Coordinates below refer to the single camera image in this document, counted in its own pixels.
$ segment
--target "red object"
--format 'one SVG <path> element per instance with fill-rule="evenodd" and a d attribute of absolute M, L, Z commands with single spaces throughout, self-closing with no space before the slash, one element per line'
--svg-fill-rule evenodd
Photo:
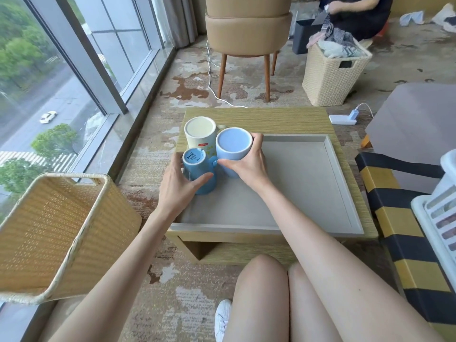
<path fill-rule="evenodd" d="M 381 29 L 381 31 L 378 34 L 376 34 L 375 37 L 383 37 L 383 36 L 385 36 L 387 31 L 388 31 L 388 22 L 386 22 L 383 29 Z"/>

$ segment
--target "black stripe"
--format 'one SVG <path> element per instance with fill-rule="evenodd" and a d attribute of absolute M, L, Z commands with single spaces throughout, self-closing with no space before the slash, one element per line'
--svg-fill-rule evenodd
<path fill-rule="evenodd" d="M 370 208 L 374 212 L 380 207 L 403 207 L 410 209 L 412 199 L 425 194 L 415 190 L 403 190 L 399 188 L 374 188 L 367 193 Z"/>
<path fill-rule="evenodd" d="M 404 289 L 407 301 L 430 323 L 456 324 L 456 295 L 430 289 Z"/>
<path fill-rule="evenodd" d="M 387 168 L 395 171 L 441 179 L 445 173 L 441 166 L 423 163 L 410 163 L 373 152 L 361 152 L 355 157 L 359 171 L 364 167 Z"/>
<path fill-rule="evenodd" d="M 428 239 L 422 236 L 393 234 L 383 239 L 395 262 L 401 259 L 421 260 L 438 263 Z"/>

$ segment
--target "tray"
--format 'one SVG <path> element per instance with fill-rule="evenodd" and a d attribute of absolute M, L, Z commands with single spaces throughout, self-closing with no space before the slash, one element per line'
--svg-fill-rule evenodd
<path fill-rule="evenodd" d="M 328 135 L 265 135 L 263 152 L 271 181 L 324 230 L 335 237 L 364 234 Z M 216 173 L 216 189 L 195 196 L 171 230 L 281 234 L 253 190 L 221 168 Z"/>

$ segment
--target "laundry basket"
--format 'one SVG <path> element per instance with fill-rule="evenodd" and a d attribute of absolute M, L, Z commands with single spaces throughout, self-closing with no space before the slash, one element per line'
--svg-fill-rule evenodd
<path fill-rule="evenodd" d="M 344 103 L 356 80 L 372 58 L 372 54 L 356 40 L 355 44 L 366 56 L 330 59 L 323 55 L 318 44 L 309 48 L 302 87 L 312 105 L 330 107 Z"/>
<path fill-rule="evenodd" d="M 140 224 L 107 175 L 40 175 L 0 225 L 0 300 L 39 304 L 87 294 Z"/>
<path fill-rule="evenodd" d="M 412 210 L 456 290 L 456 149 L 441 158 L 445 171 L 431 195 L 412 200 Z"/>

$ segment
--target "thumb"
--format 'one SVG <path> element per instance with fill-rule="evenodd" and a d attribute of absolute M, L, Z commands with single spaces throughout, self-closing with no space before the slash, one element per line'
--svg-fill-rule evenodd
<path fill-rule="evenodd" d="M 217 160 L 217 163 L 227 167 L 228 169 L 233 169 L 233 166 L 236 164 L 237 161 L 227 160 L 226 158 L 220 158 Z"/>
<path fill-rule="evenodd" d="M 204 173 L 201 175 L 199 178 L 196 180 L 192 181 L 191 183 L 193 184 L 193 187 L 195 190 L 198 190 L 202 185 L 204 185 L 206 182 L 209 181 L 210 178 L 214 176 L 213 173 Z"/>

